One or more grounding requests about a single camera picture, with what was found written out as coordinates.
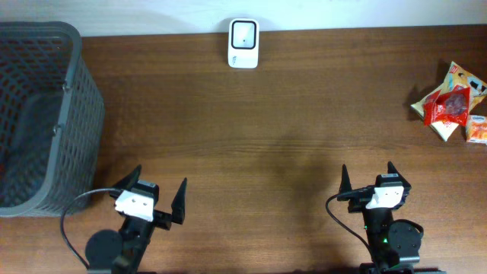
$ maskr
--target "white device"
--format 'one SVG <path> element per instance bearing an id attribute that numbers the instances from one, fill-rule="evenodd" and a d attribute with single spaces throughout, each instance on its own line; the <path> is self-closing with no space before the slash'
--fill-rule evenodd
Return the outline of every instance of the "white device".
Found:
<path id="1" fill-rule="evenodd" d="M 403 186 L 375 187 L 372 200 L 365 206 L 366 209 L 393 208 L 403 198 Z"/>
<path id="2" fill-rule="evenodd" d="M 154 220 L 152 213 L 154 211 L 154 199 L 123 190 L 115 201 L 115 210 L 125 215 L 152 221 Z"/>
<path id="3" fill-rule="evenodd" d="M 259 63 L 259 22 L 238 18 L 228 30 L 228 64 L 232 68 L 254 69 Z"/>

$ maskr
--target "wood grain surface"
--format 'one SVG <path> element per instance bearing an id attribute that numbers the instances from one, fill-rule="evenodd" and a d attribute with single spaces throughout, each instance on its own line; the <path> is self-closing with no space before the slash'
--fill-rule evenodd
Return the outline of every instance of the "wood grain surface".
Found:
<path id="1" fill-rule="evenodd" d="M 487 26 L 261 33 L 257 69 L 227 64 L 227 35 L 83 39 L 107 110 L 95 187 L 142 164 L 157 208 L 188 178 L 186 222 L 156 231 L 139 271 L 324 273 L 370 261 L 324 208 L 347 164 L 355 187 L 392 161 L 412 184 L 395 218 L 425 228 L 418 267 L 487 272 L 487 147 L 448 142 L 409 105 L 453 60 L 487 80 Z M 487 102 L 473 112 L 487 116 Z M 82 253 L 122 219 L 97 196 L 66 219 Z M 364 235 L 346 203 L 331 209 Z M 1 273 L 83 273 L 57 218 L 0 219 Z"/>

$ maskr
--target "laundry basket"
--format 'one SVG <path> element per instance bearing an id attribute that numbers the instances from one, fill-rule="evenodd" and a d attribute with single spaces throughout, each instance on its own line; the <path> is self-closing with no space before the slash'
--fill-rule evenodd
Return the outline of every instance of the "laundry basket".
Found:
<path id="1" fill-rule="evenodd" d="M 0 216 L 59 216 L 88 191 L 103 118 L 73 26 L 0 23 Z"/>

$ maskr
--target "black cable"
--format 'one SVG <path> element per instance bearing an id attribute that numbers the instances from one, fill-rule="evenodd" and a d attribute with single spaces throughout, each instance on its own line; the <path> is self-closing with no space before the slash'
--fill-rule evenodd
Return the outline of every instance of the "black cable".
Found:
<path id="1" fill-rule="evenodd" d="M 59 228 L 61 229 L 61 236 L 62 236 L 62 239 L 64 240 L 64 242 L 66 243 L 66 245 L 68 245 L 68 248 L 70 249 L 71 252 L 73 252 L 73 254 L 78 258 L 78 260 L 80 260 L 81 263 L 83 263 L 84 267 L 86 267 L 86 269 L 88 269 L 90 267 L 90 265 L 83 259 L 83 257 L 81 257 L 81 255 L 75 250 L 75 248 L 71 245 L 71 243 L 69 242 L 68 238 L 66 237 L 66 233 L 64 231 L 64 217 L 66 216 L 66 213 L 68 213 L 68 210 L 73 206 L 73 204 L 83 198 L 83 197 L 86 197 L 86 196 L 90 196 L 94 193 L 100 193 L 100 192 L 109 192 L 109 191 L 115 191 L 115 192 L 118 192 L 118 193 L 121 193 L 122 190 L 119 190 L 119 189 L 116 189 L 116 188 L 103 188 L 103 189 L 98 189 L 98 190 L 90 190 L 88 192 L 85 192 L 81 195 L 78 195 L 76 198 L 74 198 L 69 204 L 68 206 L 66 206 L 64 208 L 64 210 L 62 211 L 61 213 L 61 220 L 60 220 L 60 224 L 59 224 Z"/>
<path id="2" fill-rule="evenodd" d="M 335 215 L 329 210 L 329 202 L 331 202 L 333 199 L 335 199 L 336 197 L 338 196 L 341 196 L 341 195 L 346 195 L 348 193 L 339 193 L 339 194 L 335 194 L 331 197 L 328 198 L 328 200 L 326 201 L 326 204 L 325 204 L 325 208 L 326 208 L 326 212 L 328 212 L 329 216 L 335 220 L 339 225 L 342 226 L 342 228 L 344 228 L 345 230 L 347 230 L 348 232 L 350 232 L 352 235 L 356 236 L 364 245 L 365 247 L 367 248 L 369 254 L 371 255 L 371 259 L 372 259 L 372 262 L 374 263 L 375 265 L 375 269 L 376 269 L 376 272 L 379 273 L 380 272 L 380 269 L 379 269 L 379 265 L 377 264 L 377 262 L 375 261 L 375 258 L 374 258 L 374 255 L 372 253 L 372 249 L 371 249 L 371 246 L 368 245 L 367 241 L 364 240 L 363 237 L 361 237 L 359 234 L 355 233 L 352 229 L 350 229 L 348 226 L 346 226 L 345 224 L 343 224 L 337 217 L 335 217 Z"/>

